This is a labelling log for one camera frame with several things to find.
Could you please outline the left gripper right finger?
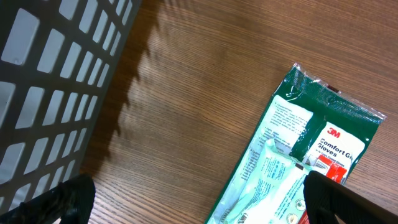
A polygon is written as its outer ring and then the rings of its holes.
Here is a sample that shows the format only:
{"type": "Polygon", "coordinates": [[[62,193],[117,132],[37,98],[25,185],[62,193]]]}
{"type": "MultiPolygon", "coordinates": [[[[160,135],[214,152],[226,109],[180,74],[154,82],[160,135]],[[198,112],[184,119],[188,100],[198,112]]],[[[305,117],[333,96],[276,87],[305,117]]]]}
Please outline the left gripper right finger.
{"type": "Polygon", "coordinates": [[[317,171],[306,176],[303,194],[310,224],[397,223],[397,215],[317,171]]]}

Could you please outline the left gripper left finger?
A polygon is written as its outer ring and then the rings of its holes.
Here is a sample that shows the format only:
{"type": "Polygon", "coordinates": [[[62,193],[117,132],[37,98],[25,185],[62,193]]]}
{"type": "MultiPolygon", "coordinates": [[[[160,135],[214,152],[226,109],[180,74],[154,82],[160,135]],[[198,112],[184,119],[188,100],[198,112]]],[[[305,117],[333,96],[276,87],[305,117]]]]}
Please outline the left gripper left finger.
{"type": "Polygon", "coordinates": [[[95,201],[95,184],[80,174],[1,215],[1,223],[88,223],[95,201]]]}

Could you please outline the green 3M gloves package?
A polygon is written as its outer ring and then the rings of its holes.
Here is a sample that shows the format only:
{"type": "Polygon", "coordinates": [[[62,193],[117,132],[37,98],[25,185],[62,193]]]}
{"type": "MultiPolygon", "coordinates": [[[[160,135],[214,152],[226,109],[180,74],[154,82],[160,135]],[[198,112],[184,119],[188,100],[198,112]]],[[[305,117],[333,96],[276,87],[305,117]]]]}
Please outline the green 3M gloves package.
{"type": "Polygon", "coordinates": [[[294,64],[206,222],[308,223],[308,173],[344,184],[385,118],[294,64]]]}

